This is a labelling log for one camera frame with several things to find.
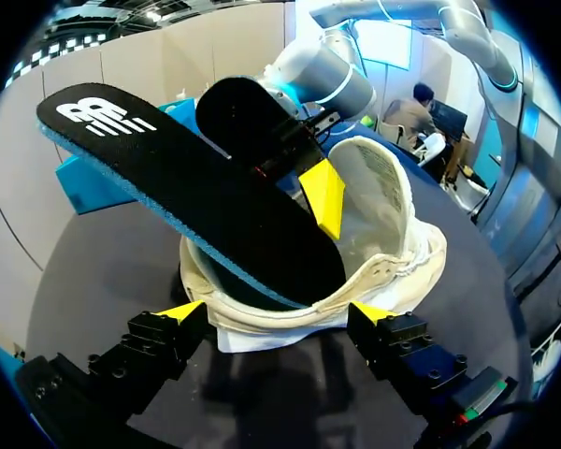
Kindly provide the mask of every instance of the black metal bracket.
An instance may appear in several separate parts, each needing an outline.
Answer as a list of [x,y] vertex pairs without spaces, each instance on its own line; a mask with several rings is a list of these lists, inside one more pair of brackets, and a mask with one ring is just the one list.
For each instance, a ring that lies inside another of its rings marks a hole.
[[428,422],[416,448],[475,440],[486,424],[476,418],[491,413],[517,385],[492,367],[469,378],[466,356],[436,344],[427,322],[411,312],[374,322],[351,304],[347,333],[375,377],[388,379],[410,411]]
[[167,379],[183,373],[209,330],[206,305],[182,320],[144,311],[128,327],[119,344],[89,356],[89,374],[60,354],[17,371],[24,401],[57,447],[174,447],[125,423],[144,412]]

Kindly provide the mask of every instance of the black table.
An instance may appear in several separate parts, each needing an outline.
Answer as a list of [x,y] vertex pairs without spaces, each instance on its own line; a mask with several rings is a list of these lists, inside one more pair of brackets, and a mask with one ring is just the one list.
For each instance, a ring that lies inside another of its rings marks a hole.
[[[529,342],[503,269],[466,215],[399,157],[417,216],[448,240],[444,273],[416,313],[448,351],[467,355],[470,375],[492,365],[520,382],[514,399],[527,399]],[[179,235],[137,203],[73,218],[37,292],[28,357],[61,352],[86,369],[87,355],[116,344],[128,319],[173,306],[178,262]],[[494,440],[511,420],[489,427]],[[343,330],[242,355],[222,355],[204,341],[180,380],[167,382],[129,424],[185,449],[405,448],[425,426],[388,382],[375,381]]]

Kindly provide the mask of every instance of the black insole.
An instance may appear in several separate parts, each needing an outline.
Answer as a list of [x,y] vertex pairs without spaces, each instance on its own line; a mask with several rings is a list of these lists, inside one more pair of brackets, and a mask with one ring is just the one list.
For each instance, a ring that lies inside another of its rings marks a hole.
[[[119,109],[100,106],[100,99]],[[75,106],[80,100],[82,107]],[[66,104],[72,118],[57,111]],[[108,115],[130,134],[116,130]],[[267,297],[309,306],[344,284],[337,247],[289,196],[144,100],[104,84],[81,84],[45,99],[37,116],[50,138]],[[96,116],[100,121],[92,121]]]
[[245,167],[260,166],[281,150],[275,131],[296,123],[255,80],[243,77],[216,82],[195,110],[199,130]]

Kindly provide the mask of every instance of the white fabric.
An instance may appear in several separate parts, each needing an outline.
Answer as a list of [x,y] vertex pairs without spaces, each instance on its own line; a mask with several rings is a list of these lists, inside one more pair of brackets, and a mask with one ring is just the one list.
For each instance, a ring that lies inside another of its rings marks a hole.
[[447,242],[436,227],[415,218],[410,184],[395,155],[358,137],[341,141],[329,159],[347,184],[337,246],[348,278],[330,297],[296,311],[247,306],[223,292],[208,258],[181,239],[183,285],[191,300],[207,303],[220,351],[278,348],[316,330],[346,326],[353,300],[397,313],[411,311],[442,274]]

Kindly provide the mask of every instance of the office chair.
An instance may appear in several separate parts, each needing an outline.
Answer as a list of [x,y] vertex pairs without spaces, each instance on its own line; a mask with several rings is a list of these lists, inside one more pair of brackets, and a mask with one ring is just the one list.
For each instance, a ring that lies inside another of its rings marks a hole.
[[437,157],[446,146],[447,143],[441,133],[434,133],[428,136],[422,145],[412,151],[415,156],[420,158],[418,167],[423,167]]
[[388,124],[378,120],[376,132],[406,152],[413,152],[410,142],[405,137],[405,128],[402,125]]

